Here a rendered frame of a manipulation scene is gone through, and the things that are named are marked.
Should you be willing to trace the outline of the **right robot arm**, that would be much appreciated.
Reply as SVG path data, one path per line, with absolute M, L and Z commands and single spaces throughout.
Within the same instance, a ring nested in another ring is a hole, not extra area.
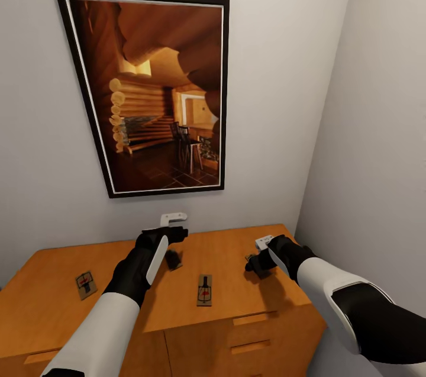
M 279 266 L 311 300 L 338 341 L 383 377 L 426 377 L 426 318 L 397 306 L 367 279 L 336 268 L 285 235 L 255 240 L 245 270 Z

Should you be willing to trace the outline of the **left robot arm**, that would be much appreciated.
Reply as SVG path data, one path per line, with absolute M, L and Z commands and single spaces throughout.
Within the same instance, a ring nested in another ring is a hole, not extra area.
M 135 248 L 114 269 L 111 282 L 71 339 L 40 377 L 118 377 L 146 290 L 150 289 L 168 245 L 182 242 L 188 229 L 170 223 L 185 213 L 162 214 L 160 228 L 147 228 Z

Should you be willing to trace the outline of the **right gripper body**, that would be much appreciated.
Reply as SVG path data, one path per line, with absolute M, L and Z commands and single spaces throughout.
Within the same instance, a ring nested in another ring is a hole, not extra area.
M 253 256 L 249 259 L 249 262 L 251 263 L 251 266 L 253 267 L 253 270 L 255 273 L 261 272 L 266 269 L 272 269 L 274 266 L 269 264 L 264 256 L 265 251 L 262 251 L 261 253 L 257 254 L 256 256 Z

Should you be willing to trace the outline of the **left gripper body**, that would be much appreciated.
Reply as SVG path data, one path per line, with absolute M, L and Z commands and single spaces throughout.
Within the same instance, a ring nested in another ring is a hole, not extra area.
M 170 235 L 169 245 L 183 241 L 183 227 L 163 227 Z

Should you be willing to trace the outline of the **mousetrap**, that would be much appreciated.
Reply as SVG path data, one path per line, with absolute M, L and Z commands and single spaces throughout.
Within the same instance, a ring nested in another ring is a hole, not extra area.
M 255 253 L 253 253 L 253 254 L 250 254 L 250 255 L 246 256 L 246 260 L 249 262 L 249 259 L 250 259 L 251 257 L 253 257 L 253 256 L 256 256 L 256 254 L 255 254 Z M 259 277 L 260 279 L 264 279 L 264 278 L 266 278 L 266 277 L 270 276 L 272 273 L 269 271 L 269 269 L 266 269 L 266 270 L 263 270 L 263 271 L 261 271 L 261 272 L 257 272 L 257 274 L 258 274 L 258 277 Z
M 199 275 L 197 307 L 212 306 L 212 275 Z
M 75 278 L 81 301 L 98 291 L 90 270 Z
M 171 272 L 183 266 L 174 247 L 167 249 L 165 257 Z

